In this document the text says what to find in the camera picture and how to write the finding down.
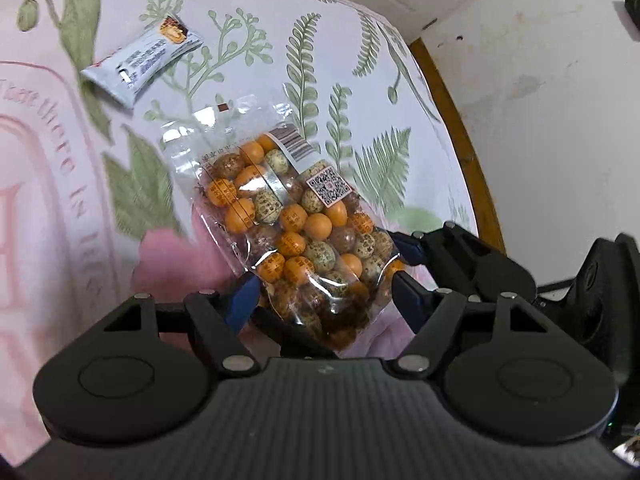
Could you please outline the coated peanuts clear bag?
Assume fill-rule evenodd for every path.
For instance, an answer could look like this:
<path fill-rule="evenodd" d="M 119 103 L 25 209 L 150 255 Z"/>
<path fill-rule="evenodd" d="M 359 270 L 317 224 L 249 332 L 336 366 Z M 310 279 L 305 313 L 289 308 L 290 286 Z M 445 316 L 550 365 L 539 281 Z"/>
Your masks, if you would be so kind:
<path fill-rule="evenodd" d="M 160 146 L 233 269 L 278 321 L 343 358 L 372 353 L 404 266 L 374 207 L 322 158 L 288 103 L 247 96 L 162 121 Z"/>

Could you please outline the white snack packet top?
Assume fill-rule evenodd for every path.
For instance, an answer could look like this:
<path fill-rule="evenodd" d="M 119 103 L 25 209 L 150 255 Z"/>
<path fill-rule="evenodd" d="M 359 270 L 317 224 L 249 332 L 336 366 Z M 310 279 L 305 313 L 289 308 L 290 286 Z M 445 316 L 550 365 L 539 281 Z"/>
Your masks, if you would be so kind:
<path fill-rule="evenodd" d="M 131 110 L 138 95 L 170 63 L 201 47 L 203 38 L 174 14 L 166 14 L 129 44 L 80 73 L 118 104 Z"/>

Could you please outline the floral bed sheet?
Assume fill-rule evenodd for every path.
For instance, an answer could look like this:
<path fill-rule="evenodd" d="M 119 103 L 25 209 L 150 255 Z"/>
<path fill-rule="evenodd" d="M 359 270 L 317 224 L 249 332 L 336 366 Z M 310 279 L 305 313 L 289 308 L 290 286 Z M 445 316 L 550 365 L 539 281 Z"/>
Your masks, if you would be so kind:
<path fill-rule="evenodd" d="M 134 292 L 226 276 L 191 162 L 294 122 L 386 226 L 476 229 L 400 33 L 344 0 L 1 0 L 1 453 L 42 364 Z"/>

